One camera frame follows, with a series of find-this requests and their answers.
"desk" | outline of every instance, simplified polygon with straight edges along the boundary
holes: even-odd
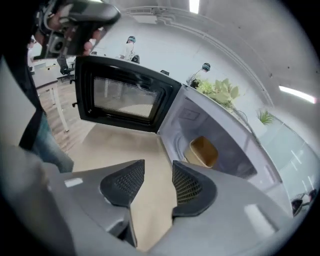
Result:
[[[32,78],[38,93],[42,93],[49,90],[52,103],[56,104],[60,120],[63,124],[63,128],[66,132],[68,132],[69,128],[67,126],[67,122],[62,111],[58,95],[58,79],[56,70],[58,70],[58,68],[52,68],[50,70],[39,69],[36,71],[35,74],[32,75]]]

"office chair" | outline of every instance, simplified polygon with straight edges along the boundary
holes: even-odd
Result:
[[[72,68],[68,67],[66,57],[64,57],[64,56],[57,58],[56,61],[58,62],[59,66],[60,66],[60,73],[62,75],[67,75],[67,78],[70,79],[70,72],[74,71],[75,68],[74,67],[72,67]]]

